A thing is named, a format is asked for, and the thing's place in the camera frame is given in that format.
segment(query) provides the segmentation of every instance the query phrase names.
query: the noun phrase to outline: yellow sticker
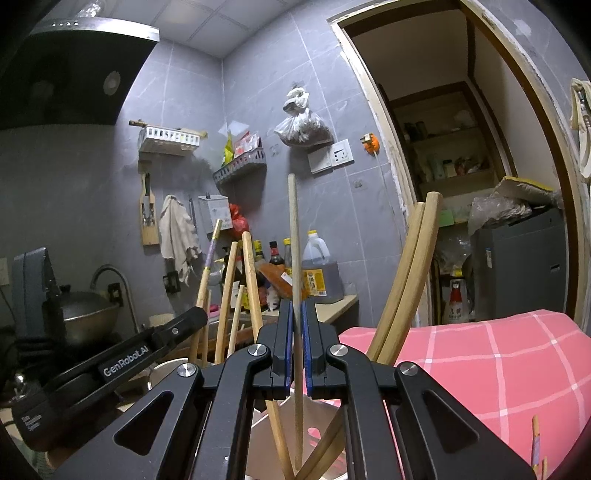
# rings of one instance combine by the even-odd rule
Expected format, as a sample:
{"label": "yellow sticker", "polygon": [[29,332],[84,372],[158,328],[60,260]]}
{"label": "yellow sticker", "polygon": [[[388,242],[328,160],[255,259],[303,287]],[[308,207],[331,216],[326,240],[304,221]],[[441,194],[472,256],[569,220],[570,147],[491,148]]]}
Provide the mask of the yellow sticker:
{"label": "yellow sticker", "polygon": [[326,286],[321,269],[304,270],[306,292],[312,297],[326,297]]}

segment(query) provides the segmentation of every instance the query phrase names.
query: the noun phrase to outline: white plastic basket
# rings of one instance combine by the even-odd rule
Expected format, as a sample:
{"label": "white plastic basket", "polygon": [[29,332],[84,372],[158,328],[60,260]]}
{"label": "white plastic basket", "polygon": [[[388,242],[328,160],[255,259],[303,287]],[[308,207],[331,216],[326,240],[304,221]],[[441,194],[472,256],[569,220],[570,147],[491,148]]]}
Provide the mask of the white plastic basket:
{"label": "white plastic basket", "polygon": [[199,146],[199,135],[148,125],[139,131],[138,150],[149,153],[187,155]]}

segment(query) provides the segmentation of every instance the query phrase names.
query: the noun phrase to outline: wall shelf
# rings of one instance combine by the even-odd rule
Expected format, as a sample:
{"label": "wall shelf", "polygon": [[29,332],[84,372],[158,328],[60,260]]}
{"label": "wall shelf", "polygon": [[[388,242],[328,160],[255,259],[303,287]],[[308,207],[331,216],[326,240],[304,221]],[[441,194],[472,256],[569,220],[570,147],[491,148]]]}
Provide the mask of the wall shelf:
{"label": "wall shelf", "polygon": [[479,136],[480,128],[478,127],[462,128],[460,130],[455,130],[453,132],[428,137],[423,140],[416,140],[414,142],[410,142],[409,145],[411,147],[434,147],[444,143]]}
{"label": "wall shelf", "polygon": [[427,181],[421,183],[419,188],[423,197],[427,196],[428,192],[439,192],[444,197],[453,197],[454,195],[490,189],[494,186],[495,172],[491,168],[487,168],[486,170],[467,173],[466,175]]}

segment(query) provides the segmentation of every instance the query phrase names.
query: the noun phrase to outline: plastic container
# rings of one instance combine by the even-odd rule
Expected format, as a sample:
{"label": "plastic container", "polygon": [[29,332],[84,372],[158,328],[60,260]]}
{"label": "plastic container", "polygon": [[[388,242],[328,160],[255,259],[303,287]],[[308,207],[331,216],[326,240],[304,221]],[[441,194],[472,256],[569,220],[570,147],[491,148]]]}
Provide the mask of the plastic container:
{"label": "plastic container", "polygon": [[302,256],[302,276],[307,294],[316,303],[334,303],[343,300],[343,284],[339,266],[316,230],[308,232],[308,243]]}

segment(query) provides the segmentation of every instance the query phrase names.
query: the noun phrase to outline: light switch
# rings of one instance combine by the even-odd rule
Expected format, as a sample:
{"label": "light switch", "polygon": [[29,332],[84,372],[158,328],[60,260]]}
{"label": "light switch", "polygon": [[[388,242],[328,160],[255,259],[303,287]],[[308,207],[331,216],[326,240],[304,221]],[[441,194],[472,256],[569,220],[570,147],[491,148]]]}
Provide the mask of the light switch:
{"label": "light switch", "polygon": [[322,147],[318,150],[308,153],[308,163],[310,164],[310,171],[318,173],[332,167],[332,146]]}

